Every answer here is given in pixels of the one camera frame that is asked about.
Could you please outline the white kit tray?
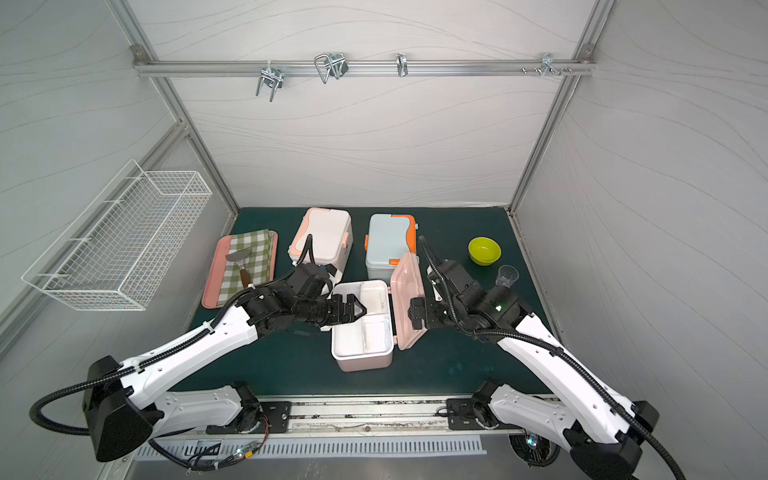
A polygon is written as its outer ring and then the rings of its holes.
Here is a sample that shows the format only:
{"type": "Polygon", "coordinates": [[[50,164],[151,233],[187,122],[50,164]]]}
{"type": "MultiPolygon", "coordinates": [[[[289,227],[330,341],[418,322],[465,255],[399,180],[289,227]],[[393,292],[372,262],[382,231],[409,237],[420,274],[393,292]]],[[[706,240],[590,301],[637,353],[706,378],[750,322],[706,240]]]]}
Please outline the white kit tray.
{"type": "Polygon", "coordinates": [[[337,361],[386,356],[394,348],[389,287],[382,280],[339,283],[334,293],[354,294],[368,313],[356,322],[332,329],[331,353],[337,361]]]}

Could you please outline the pink first aid kit box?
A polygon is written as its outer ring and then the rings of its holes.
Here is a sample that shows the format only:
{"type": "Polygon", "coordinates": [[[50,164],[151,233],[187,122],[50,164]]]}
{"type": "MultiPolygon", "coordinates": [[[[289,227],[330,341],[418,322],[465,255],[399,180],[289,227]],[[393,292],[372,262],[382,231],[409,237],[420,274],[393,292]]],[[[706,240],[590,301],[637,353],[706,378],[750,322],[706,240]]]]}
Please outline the pink first aid kit box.
{"type": "Polygon", "coordinates": [[[340,283],[334,292],[343,300],[352,294],[366,314],[331,330],[331,354],[344,372],[386,368],[396,348],[408,350],[427,332],[413,324],[409,308],[425,292],[416,254],[407,253],[389,283],[382,280],[340,283]]]}

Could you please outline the white peach first aid kit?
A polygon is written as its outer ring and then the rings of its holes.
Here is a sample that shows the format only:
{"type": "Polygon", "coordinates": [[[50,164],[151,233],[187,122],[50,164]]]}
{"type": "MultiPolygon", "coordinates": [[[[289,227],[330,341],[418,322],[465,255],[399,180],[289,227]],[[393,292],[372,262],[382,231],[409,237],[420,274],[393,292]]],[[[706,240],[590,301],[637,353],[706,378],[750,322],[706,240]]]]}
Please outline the white peach first aid kit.
{"type": "Polygon", "coordinates": [[[294,265],[298,263],[308,235],[313,238],[312,250],[316,262],[332,265],[342,275],[353,244],[350,213],[345,210],[309,208],[288,250],[294,265]]]}

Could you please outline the blue orange first aid kit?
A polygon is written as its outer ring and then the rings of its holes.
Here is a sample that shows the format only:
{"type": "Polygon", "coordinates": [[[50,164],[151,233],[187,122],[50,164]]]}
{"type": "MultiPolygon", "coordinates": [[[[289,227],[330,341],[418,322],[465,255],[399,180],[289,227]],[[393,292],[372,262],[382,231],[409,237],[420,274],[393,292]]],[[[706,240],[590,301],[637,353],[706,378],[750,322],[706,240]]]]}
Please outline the blue orange first aid kit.
{"type": "Polygon", "coordinates": [[[408,214],[373,214],[365,238],[365,265],[369,280],[390,282],[406,253],[416,252],[415,218],[408,214]]]}

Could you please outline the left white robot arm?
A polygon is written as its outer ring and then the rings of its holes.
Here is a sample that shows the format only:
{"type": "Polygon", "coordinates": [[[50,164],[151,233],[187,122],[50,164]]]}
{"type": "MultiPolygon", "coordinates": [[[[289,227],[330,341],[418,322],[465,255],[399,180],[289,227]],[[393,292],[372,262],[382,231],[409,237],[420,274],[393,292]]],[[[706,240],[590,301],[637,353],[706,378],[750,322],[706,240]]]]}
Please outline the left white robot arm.
{"type": "Polygon", "coordinates": [[[328,268],[299,264],[285,276],[237,292],[216,316],[163,346],[121,362],[105,356],[86,381],[36,400],[37,426],[90,438],[100,462],[118,460],[146,442],[198,427],[248,431],[261,406],[244,383],[186,394],[172,387],[237,349],[301,322],[318,329],[367,313],[354,293],[333,290],[328,268]]]}

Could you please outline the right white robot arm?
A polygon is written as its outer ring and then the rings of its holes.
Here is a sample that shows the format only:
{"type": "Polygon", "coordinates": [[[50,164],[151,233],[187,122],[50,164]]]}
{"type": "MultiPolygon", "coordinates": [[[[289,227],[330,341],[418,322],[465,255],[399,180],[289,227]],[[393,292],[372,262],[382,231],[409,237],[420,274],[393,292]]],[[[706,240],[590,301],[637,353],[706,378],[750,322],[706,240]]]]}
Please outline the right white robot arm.
{"type": "Polygon", "coordinates": [[[488,341],[527,367],[553,393],[544,399],[489,379],[463,406],[451,401],[447,415],[469,428],[513,426],[510,442],[529,466],[551,464],[561,452],[591,479],[631,479],[650,446],[676,479],[685,474],[654,436],[658,411],[647,401],[632,401],[599,380],[577,360],[514,291],[518,271],[499,268],[489,290],[456,261],[413,267],[393,286],[399,326],[419,334],[452,327],[472,340],[488,341]]]}

